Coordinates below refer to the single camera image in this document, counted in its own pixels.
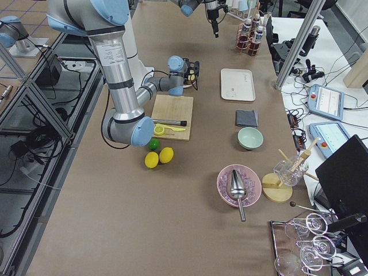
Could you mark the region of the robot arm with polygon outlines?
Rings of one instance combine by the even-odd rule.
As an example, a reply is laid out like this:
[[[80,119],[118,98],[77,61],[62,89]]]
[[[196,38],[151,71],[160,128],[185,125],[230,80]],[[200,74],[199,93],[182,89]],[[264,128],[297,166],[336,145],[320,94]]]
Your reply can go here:
[[[124,47],[125,24],[130,19],[127,1],[47,1],[48,24],[60,32],[87,37],[108,84],[114,108],[102,121],[103,137],[132,146],[145,146],[154,134],[154,122],[143,105],[158,91],[183,94],[189,62],[171,56],[165,78],[145,78],[135,89]]]
[[[215,38],[219,36],[219,23],[217,19],[219,18],[219,11],[222,10],[225,14],[229,12],[229,7],[226,4],[226,1],[218,1],[218,0],[172,0],[172,3],[176,4],[182,14],[186,17],[189,17],[193,14],[195,9],[199,7],[199,5],[203,4],[205,6],[205,15],[208,23],[211,24],[213,29],[213,34]]]

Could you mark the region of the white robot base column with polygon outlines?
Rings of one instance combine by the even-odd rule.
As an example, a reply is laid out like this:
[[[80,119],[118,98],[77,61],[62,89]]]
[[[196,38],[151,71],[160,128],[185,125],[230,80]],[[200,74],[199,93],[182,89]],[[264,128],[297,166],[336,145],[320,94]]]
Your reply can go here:
[[[142,80],[146,77],[153,76],[153,67],[146,67],[139,58],[137,51],[135,35],[132,26],[131,14],[129,11],[128,20],[124,25],[125,32],[122,36],[129,68],[134,81],[135,90],[141,86]]]

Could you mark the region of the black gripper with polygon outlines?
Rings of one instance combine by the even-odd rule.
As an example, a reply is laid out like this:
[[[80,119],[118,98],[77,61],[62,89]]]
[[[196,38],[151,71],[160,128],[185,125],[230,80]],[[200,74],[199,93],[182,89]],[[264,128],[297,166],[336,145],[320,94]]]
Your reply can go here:
[[[213,34],[215,38],[218,38],[219,26],[217,19],[219,17],[219,10],[222,9],[225,13],[228,13],[228,5],[226,4],[225,0],[206,0],[205,9],[207,18],[211,21]]]
[[[188,58],[183,59],[185,64],[187,65],[187,70],[184,73],[184,86],[194,86],[197,84],[197,79],[200,74],[200,62],[194,61],[191,62]]]

